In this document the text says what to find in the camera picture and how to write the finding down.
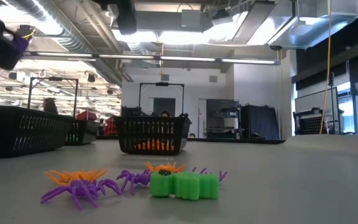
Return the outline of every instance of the green plastic piece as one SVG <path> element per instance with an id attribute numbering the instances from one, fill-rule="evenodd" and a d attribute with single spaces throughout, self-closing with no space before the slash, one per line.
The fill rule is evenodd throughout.
<path id="1" fill-rule="evenodd" d="M 175 195 L 187 200 L 218 199 L 219 177 L 193 172 L 168 175 L 154 172 L 150 177 L 150 193 L 154 197 Z"/>

